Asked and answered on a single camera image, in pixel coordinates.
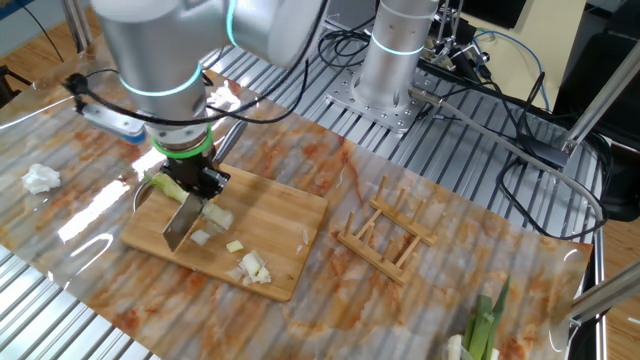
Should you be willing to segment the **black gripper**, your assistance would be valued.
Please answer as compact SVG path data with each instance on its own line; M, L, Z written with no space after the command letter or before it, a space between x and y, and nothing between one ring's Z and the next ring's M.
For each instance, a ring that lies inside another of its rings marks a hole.
M184 159L170 158L169 169L163 167L159 173L159 189L166 196L188 196L190 192L211 199L223 191L230 178L199 153Z

